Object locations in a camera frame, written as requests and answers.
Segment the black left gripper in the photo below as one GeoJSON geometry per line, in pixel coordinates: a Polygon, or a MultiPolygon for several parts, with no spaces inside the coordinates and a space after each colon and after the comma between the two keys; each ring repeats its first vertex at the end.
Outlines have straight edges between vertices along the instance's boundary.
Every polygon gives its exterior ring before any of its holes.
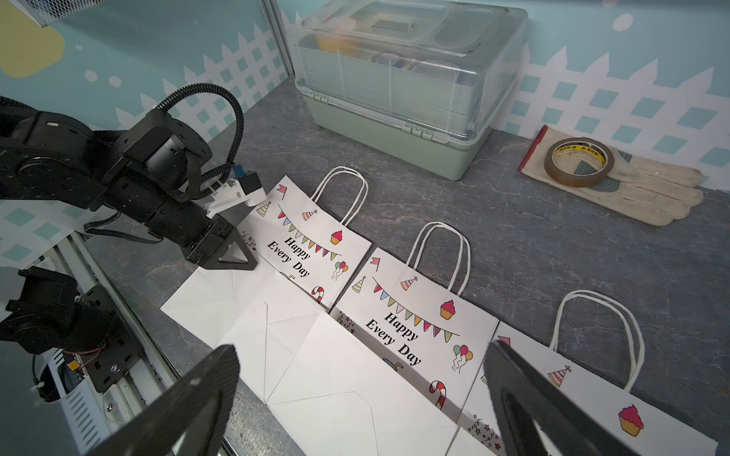
{"type": "Polygon", "coordinates": [[[253,271],[258,265],[235,226],[221,216],[209,218],[191,201],[168,199],[144,225],[177,244],[187,261],[203,269],[253,271]]]}

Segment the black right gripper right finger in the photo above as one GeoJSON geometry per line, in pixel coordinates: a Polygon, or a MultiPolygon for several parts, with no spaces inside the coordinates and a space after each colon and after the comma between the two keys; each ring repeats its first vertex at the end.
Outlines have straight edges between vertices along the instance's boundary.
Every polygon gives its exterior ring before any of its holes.
{"type": "Polygon", "coordinates": [[[546,455],[539,433],[563,455],[633,455],[506,343],[490,343],[484,361],[490,399],[509,455],[546,455]]]}

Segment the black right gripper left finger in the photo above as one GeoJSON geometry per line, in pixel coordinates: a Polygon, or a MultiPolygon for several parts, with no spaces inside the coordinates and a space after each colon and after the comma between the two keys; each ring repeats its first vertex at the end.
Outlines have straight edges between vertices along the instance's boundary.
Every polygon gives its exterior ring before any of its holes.
{"type": "Polygon", "coordinates": [[[209,353],[91,455],[216,455],[233,407],[240,363],[232,345],[209,353]]]}

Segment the white paper gift bag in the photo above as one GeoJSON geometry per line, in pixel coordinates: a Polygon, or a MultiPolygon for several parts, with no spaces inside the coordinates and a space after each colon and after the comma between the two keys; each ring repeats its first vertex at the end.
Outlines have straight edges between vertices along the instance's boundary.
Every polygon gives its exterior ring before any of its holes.
{"type": "MultiPolygon", "coordinates": [[[[727,455],[729,445],[715,442],[699,431],[654,408],[631,394],[639,376],[646,345],[638,322],[623,304],[590,290],[568,293],[558,307],[551,343],[543,345],[519,330],[501,322],[494,342],[514,349],[538,374],[549,380],[590,418],[607,429],[623,444],[641,455],[727,455]],[[576,301],[591,301],[608,308],[621,319],[628,339],[629,378],[617,387],[592,374],[557,351],[561,319],[566,306],[576,301]]],[[[490,399],[487,376],[481,370],[458,421],[460,430],[448,451],[450,455],[504,455],[503,435],[490,399]]]]}

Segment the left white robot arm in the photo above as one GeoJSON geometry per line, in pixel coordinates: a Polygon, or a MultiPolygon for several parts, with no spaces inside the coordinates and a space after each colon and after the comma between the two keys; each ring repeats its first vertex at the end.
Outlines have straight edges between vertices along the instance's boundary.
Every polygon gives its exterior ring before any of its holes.
{"type": "MultiPolygon", "coordinates": [[[[146,226],[150,243],[172,241],[203,269],[251,271],[257,260],[236,226],[200,205],[210,195],[207,184],[233,170],[243,131],[240,103],[212,83],[175,90],[127,130],[95,131],[70,116],[3,98],[1,196],[92,211],[106,206],[146,226]],[[222,97],[236,120],[226,161],[210,170],[207,142],[170,113],[200,94],[222,97]]],[[[51,349],[98,353],[106,347],[111,314],[83,302],[70,277],[37,267],[21,275],[24,288],[7,304],[3,340],[32,355],[51,349]]]]}

